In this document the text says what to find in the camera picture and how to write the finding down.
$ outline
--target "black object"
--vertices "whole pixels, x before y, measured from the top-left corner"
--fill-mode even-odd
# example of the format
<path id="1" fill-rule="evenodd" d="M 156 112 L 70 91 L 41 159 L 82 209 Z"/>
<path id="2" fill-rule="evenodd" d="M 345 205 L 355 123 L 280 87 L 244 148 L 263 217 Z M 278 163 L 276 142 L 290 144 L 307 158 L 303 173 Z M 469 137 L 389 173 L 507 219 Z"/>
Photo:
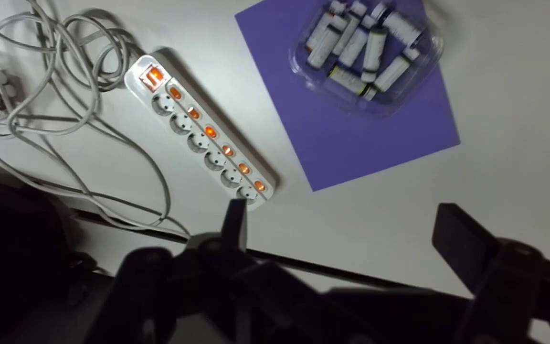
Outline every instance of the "black object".
<path id="1" fill-rule="evenodd" d="M 68 253 L 61 213 L 41 194 L 0 182 L 0 339 L 43 299 L 66 299 L 66 287 L 93 270 L 87 257 Z"/>
<path id="2" fill-rule="evenodd" d="M 76 217 L 82 223 L 91 223 L 91 224 L 99 224 L 99 226 L 104 226 L 104 228 L 110 226 L 95 213 L 87 213 L 87 211 L 80 211 L 80 209 L 74 209 L 74 213 L 76 213 Z M 187 245 L 187 242 L 188 242 L 188 240 L 179 238 L 175 234 L 150 232 L 150 230 L 145 230 L 139 236 L 152 238 L 152 240 L 162 240 L 162 242 L 171 242 L 171 244 L 179 244 L 179 245 Z M 414 287 L 408 287 L 408 286 L 402 286 L 402 284 L 378 280 L 378 278 L 372 278 L 372 276 L 362 276 L 362 274 L 355 274 L 355 272 L 347 272 L 347 270 L 336 270 L 336 268 L 315 265 L 315 263 L 294 261 L 290 257 L 280 257 L 280 255 L 263 253 L 263 251 L 255 251 L 255 249 L 246 249 L 246 255 L 250 259 L 253 259 L 253 261 L 273 263 L 273 265 L 278 265 L 282 268 L 295 270 L 295 272 L 322 276 L 322 278 L 347 282 L 347 284 L 355 284 L 355 286 L 362 286 L 362 287 L 374 287 L 374 289 L 414 289 Z"/>
<path id="3" fill-rule="evenodd" d="M 192 238 L 177 259 L 131 253 L 85 343 L 164 344 L 190 314 L 236 344 L 525 344 L 530 320 L 550 324 L 550 263 L 454 205 L 439 207 L 433 247 L 473 301 L 391 286 L 318 295 L 244 253 L 244 209 L 231 201 L 221 234 Z"/>

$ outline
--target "socket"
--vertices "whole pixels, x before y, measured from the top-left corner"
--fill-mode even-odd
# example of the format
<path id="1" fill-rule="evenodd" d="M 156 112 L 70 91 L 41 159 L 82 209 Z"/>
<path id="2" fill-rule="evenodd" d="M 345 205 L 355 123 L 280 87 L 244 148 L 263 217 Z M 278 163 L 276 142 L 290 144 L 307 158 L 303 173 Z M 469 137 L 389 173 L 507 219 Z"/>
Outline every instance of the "socket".
<path id="1" fill-rule="evenodd" d="M 169 119 L 169 127 L 177 135 L 188 135 L 194 129 L 194 123 L 185 114 L 173 114 Z"/>
<path id="2" fill-rule="evenodd" d="M 246 200 L 248 203 L 253 203 L 257 200 L 257 192 L 253 188 L 248 188 L 248 186 L 238 188 L 236 196 L 240 200 Z"/>
<path id="3" fill-rule="evenodd" d="M 190 148 L 194 154 L 202 154 L 210 146 L 211 142 L 202 133 L 187 137 L 187 148 Z"/>
<path id="4" fill-rule="evenodd" d="M 223 171 L 223 173 L 219 175 L 219 180 L 221 180 L 221 184 L 227 186 L 227 188 L 236 188 L 236 186 L 240 184 L 240 180 L 242 180 L 242 175 L 238 175 L 236 169 L 231 169 L 231 171 Z"/>
<path id="5" fill-rule="evenodd" d="M 204 165 L 210 169 L 210 171 L 221 171 L 225 167 L 227 159 L 221 156 L 221 152 L 208 152 L 204 156 Z"/>
<path id="6" fill-rule="evenodd" d="M 167 94 L 156 94 L 152 100 L 152 108 L 158 115 L 171 115 L 177 110 L 177 104 Z"/>

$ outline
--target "white block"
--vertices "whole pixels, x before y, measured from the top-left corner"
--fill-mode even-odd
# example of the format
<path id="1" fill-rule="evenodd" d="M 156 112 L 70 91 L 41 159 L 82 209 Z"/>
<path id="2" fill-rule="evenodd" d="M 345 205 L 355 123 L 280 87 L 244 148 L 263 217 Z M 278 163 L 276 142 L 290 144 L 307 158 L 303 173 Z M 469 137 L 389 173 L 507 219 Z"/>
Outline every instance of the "white block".
<path id="1" fill-rule="evenodd" d="M 400 77 L 410 70 L 410 64 L 399 56 L 395 58 L 387 70 L 374 81 L 374 87 L 379 93 L 387 93 Z"/>
<path id="2" fill-rule="evenodd" d="M 381 66 L 381 56 L 385 51 L 387 35 L 385 31 L 370 31 L 368 43 L 366 43 L 366 54 L 364 54 L 364 66 L 362 66 L 362 83 L 374 83 L 376 73 Z"/>
<path id="3" fill-rule="evenodd" d="M 387 7 L 383 7 L 381 3 L 376 5 L 370 12 L 370 18 L 374 18 L 376 22 L 381 20 L 381 16 L 387 12 Z"/>
<path id="4" fill-rule="evenodd" d="M 406 49 L 402 54 L 406 56 L 408 62 L 416 62 L 420 58 L 420 52 L 414 49 Z"/>
<path id="5" fill-rule="evenodd" d="M 358 22 L 364 18 L 366 14 L 366 7 L 362 3 L 353 3 L 347 18 L 349 18 L 349 26 L 345 28 L 345 31 L 341 33 L 339 41 L 336 43 L 332 54 L 339 56 L 343 52 L 343 49 L 347 47 L 351 35 L 355 33 Z"/>
<path id="6" fill-rule="evenodd" d="M 368 39 L 368 31 L 376 26 L 376 20 L 366 16 L 360 24 L 358 29 L 355 29 L 355 33 L 351 35 L 347 47 L 343 49 L 343 52 L 339 54 L 339 64 L 345 68 L 351 68 L 357 60 L 357 56 L 362 52 L 362 49 L 366 47 L 366 39 Z"/>
<path id="7" fill-rule="evenodd" d="M 362 94 L 364 102 L 372 102 L 376 98 L 378 91 L 374 87 L 368 87 Z"/>
<path id="8" fill-rule="evenodd" d="M 313 70 L 320 70 L 326 64 L 326 60 L 332 54 L 341 31 L 345 29 L 345 26 L 347 26 L 347 22 L 343 18 L 337 18 L 337 16 L 328 24 L 322 39 L 316 43 L 316 47 L 313 49 L 313 52 L 307 58 L 307 64 Z"/>
<path id="9" fill-rule="evenodd" d="M 322 41 L 322 35 L 324 35 L 324 31 L 328 29 L 328 24 L 332 22 L 332 18 L 343 14 L 345 8 L 347 8 L 347 7 L 345 7 L 343 3 L 339 3 L 339 0 L 330 3 L 328 12 L 324 12 L 324 14 L 318 18 L 315 29 L 311 31 L 311 35 L 309 35 L 309 39 L 307 39 L 307 49 L 309 49 L 309 51 L 315 51 L 316 43 Z"/>
<path id="10" fill-rule="evenodd" d="M 395 12 L 385 18 L 383 28 L 387 28 L 389 33 L 404 47 L 412 47 L 421 37 L 421 31 L 414 29 L 404 18 Z"/>
<path id="11" fill-rule="evenodd" d="M 358 96 L 366 91 L 366 85 L 362 81 L 358 81 L 358 77 L 355 77 L 353 73 L 349 73 L 341 68 L 334 68 L 330 72 L 328 79 L 334 81 L 336 85 L 343 87 L 345 91 L 349 91 L 355 96 Z"/>

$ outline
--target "clear plastic container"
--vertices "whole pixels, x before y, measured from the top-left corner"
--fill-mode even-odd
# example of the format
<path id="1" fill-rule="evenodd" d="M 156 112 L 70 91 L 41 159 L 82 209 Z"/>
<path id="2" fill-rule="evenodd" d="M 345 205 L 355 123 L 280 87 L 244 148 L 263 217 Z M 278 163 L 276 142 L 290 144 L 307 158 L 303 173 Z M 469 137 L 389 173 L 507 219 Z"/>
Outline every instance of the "clear plastic container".
<path id="1" fill-rule="evenodd" d="M 334 102 L 343 112 L 368 114 L 368 115 L 374 115 L 378 119 L 387 117 L 404 102 L 404 98 L 408 98 L 408 94 L 412 91 L 418 89 L 418 85 L 421 83 L 425 73 L 435 66 L 435 62 L 439 60 L 439 54 L 442 52 L 442 41 L 433 35 L 433 29 L 429 29 L 427 22 L 423 20 L 425 16 L 404 14 L 404 10 L 397 10 L 393 0 L 385 0 L 385 3 L 339 0 L 339 3 L 345 8 L 341 14 L 337 14 L 339 8 L 332 7 L 334 3 L 330 3 L 330 0 L 322 0 L 322 3 L 318 3 L 318 7 L 315 7 L 313 16 L 307 18 L 307 26 L 305 26 L 303 33 L 299 33 L 299 37 L 297 37 L 297 45 L 290 49 L 292 72 L 297 77 L 305 79 L 309 91 L 318 93 L 318 96 L 324 102 Z M 315 68 L 315 60 L 309 60 L 311 54 L 316 51 L 328 52 L 328 49 L 316 49 L 316 41 L 315 41 L 315 37 L 316 37 L 315 29 L 320 22 L 324 22 L 324 18 L 330 20 L 328 22 L 330 31 L 332 33 L 337 31 L 337 35 L 343 35 L 343 31 L 339 31 L 339 20 L 347 22 L 347 26 L 351 22 L 358 24 L 357 29 L 351 28 L 353 31 L 347 29 L 347 26 L 345 26 L 345 31 L 351 31 L 351 37 L 360 28 L 362 28 L 362 33 L 366 37 L 370 33 L 374 33 L 374 35 L 383 33 L 385 35 L 385 47 L 383 47 L 381 56 L 379 56 L 379 68 L 376 70 L 378 81 L 374 81 L 374 83 L 364 81 L 366 89 L 360 91 L 360 85 L 357 85 L 357 81 L 351 79 L 351 77 L 355 77 L 355 79 L 362 77 L 366 47 L 360 49 L 360 52 L 358 52 L 357 60 L 353 60 L 353 64 L 349 64 L 351 60 L 345 60 L 347 66 L 343 66 L 339 56 L 328 54 L 322 68 Z M 326 39 L 320 37 L 320 39 L 322 39 L 320 45 L 324 45 L 324 43 L 326 43 L 324 47 L 332 45 L 332 37 L 326 37 Z M 347 85 L 347 79 L 351 79 L 351 85 L 347 85 L 347 89 L 345 89 L 345 87 L 341 87 L 341 83 L 336 83 L 334 79 L 337 79 L 337 81 L 345 79 L 343 85 Z"/>

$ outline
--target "power cord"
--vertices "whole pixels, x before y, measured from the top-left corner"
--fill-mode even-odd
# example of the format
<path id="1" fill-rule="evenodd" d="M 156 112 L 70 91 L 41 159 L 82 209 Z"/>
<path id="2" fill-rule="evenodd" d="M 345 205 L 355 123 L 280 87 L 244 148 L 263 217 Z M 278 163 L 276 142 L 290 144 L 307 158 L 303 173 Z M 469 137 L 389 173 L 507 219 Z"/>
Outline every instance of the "power cord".
<path id="1" fill-rule="evenodd" d="M 171 209 L 171 198 L 166 184 L 166 179 L 158 165 L 148 158 L 146 152 L 143 152 L 135 142 L 131 142 L 127 137 L 106 125 L 103 119 L 97 117 L 101 108 L 101 93 L 110 93 L 118 89 L 124 81 L 124 73 L 131 64 L 131 43 L 127 41 L 127 35 L 122 29 L 108 29 L 104 28 L 97 18 L 89 14 L 74 14 L 62 22 L 57 22 L 55 16 L 47 16 L 45 10 L 36 5 L 36 0 L 26 0 L 30 7 L 30 12 L 15 14 L 0 22 L 0 41 L 5 41 L 7 45 L 13 45 L 17 49 L 34 52 L 41 56 L 43 62 L 43 79 L 38 83 L 38 87 L 26 94 L 24 100 L 20 100 L 17 106 L 9 96 L 3 93 L 3 87 L 0 85 L 1 104 L 5 110 L 5 119 L 0 125 L 5 125 L 5 131 L 0 133 L 0 140 L 17 140 L 19 144 L 38 152 L 40 156 L 47 158 L 51 163 L 55 163 L 70 180 L 76 184 L 76 188 L 66 188 L 51 182 L 38 180 L 30 175 L 20 173 L 19 169 L 11 167 L 5 159 L 0 158 L 0 167 L 9 173 L 11 177 L 19 179 L 26 186 L 40 190 L 43 194 L 51 194 L 57 198 L 68 198 L 68 200 L 80 200 L 87 201 L 93 207 L 97 207 L 99 217 L 116 228 L 122 230 L 152 230 L 152 232 L 173 232 L 164 230 L 164 223 L 171 223 L 175 226 L 175 232 L 183 234 L 185 238 L 190 238 L 190 234 L 173 219 L 167 217 Z M 17 28 L 17 26 L 34 26 L 38 33 L 40 45 L 28 45 L 19 43 L 7 35 L 3 35 L 3 29 Z M 89 26 L 93 28 L 93 33 L 85 39 L 72 33 L 72 29 L 78 29 L 78 26 Z M 89 54 L 85 52 L 85 47 L 104 39 L 106 47 L 103 52 L 89 60 Z M 116 70 L 104 72 L 104 60 L 108 56 L 114 58 Z M 68 77 L 74 85 L 80 89 L 89 91 L 89 98 L 82 100 L 72 93 L 72 89 L 66 85 L 64 77 Z M 61 104 L 70 112 L 72 117 L 49 117 L 49 115 L 34 115 L 30 114 L 28 106 L 34 104 L 41 93 L 51 87 L 61 100 Z M 76 106 L 70 104 L 62 96 L 62 91 L 72 98 Z M 57 127 L 64 125 L 62 129 L 34 129 L 32 123 L 55 123 Z M 76 131 L 91 129 L 124 148 L 133 150 L 137 156 L 141 156 L 148 167 L 154 171 L 156 180 L 162 190 L 162 211 L 156 213 L 154 221 L 145 224 L 131 221 L 116 211 L 112 211 L 103 201 L 114 201 L 125 207 L 133 207 L 143 213 L 150 213 L 145 207 L 137 207 L 129 201 L 122 201 L 110 196 L 95 194 L 91 192 L 83 180 L 78 177 L 78 173 L 57 154 L 57 150 L 51 146 L 49 138 L 57 137 L 68 137 Z"/>

